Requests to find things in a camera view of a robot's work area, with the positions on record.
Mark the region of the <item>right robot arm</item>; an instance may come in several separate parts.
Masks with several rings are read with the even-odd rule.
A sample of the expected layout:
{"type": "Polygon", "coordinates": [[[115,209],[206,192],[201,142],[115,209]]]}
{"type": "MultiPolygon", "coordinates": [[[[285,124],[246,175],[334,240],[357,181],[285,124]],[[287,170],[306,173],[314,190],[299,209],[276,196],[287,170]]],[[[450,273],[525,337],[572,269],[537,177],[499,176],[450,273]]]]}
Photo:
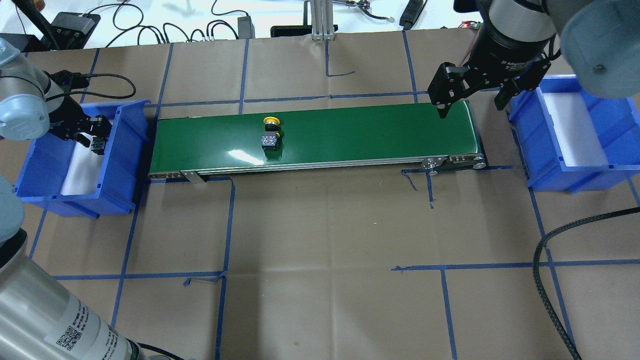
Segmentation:
{"type": "Polygon", "coordinates": [[[478,11],[482,25],[462,64],[442,63],[428,86],[442,119],[457,101],[494,88],[494,105],[505,109],[534,91],[558,57],[593,96],[639,93],[637,0],[457,0],[454,9],[478,11]]]}

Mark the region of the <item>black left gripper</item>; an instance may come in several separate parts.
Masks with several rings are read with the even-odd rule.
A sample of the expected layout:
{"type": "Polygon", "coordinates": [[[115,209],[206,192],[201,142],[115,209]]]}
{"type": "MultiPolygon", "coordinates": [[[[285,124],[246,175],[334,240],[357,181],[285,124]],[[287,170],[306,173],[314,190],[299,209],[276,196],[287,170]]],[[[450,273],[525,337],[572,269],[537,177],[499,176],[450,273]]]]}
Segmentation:
{"type": "Polygon", "coordinates": [[[74,141],[90,148],[93,137],[109,139],[112,123],[103,116],[87,115],[71,97],[62,98],[60,106],[49,114],[49,132],[63,141],[74,141]]]}

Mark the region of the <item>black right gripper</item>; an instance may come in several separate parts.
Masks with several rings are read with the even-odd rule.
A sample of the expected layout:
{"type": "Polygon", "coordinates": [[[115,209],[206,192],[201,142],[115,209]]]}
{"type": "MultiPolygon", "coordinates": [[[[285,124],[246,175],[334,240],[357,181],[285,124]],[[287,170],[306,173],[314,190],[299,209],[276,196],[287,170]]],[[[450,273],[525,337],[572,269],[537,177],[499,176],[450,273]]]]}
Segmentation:
{"type": "Polygon", "coordinates": [[[534,91],[551,67],[546,53],[551,37],[540,41],[519,41],[483,25],[462,64],[443,62],[437,68],[427,93],[445,119],[450,107],[478,91],[498,88],[494,106],[503,111],[521,92],[534,91]]]}

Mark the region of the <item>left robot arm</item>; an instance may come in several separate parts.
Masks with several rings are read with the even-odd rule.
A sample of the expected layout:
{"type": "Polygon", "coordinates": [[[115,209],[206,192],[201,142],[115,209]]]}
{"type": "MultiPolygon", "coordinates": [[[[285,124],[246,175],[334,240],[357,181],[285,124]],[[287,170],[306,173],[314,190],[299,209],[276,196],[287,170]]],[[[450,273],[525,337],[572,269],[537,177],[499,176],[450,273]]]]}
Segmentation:
{"type": "MultiPolygon", "coordinates": [[[[90,117],[66,89],[1,40],[1,138],[46,134],[85,142],[90,117]]],[[[1,179],[1,358],[145,360],[141,345],[118,333],[26,254],[25,208],[1,179]]]]}

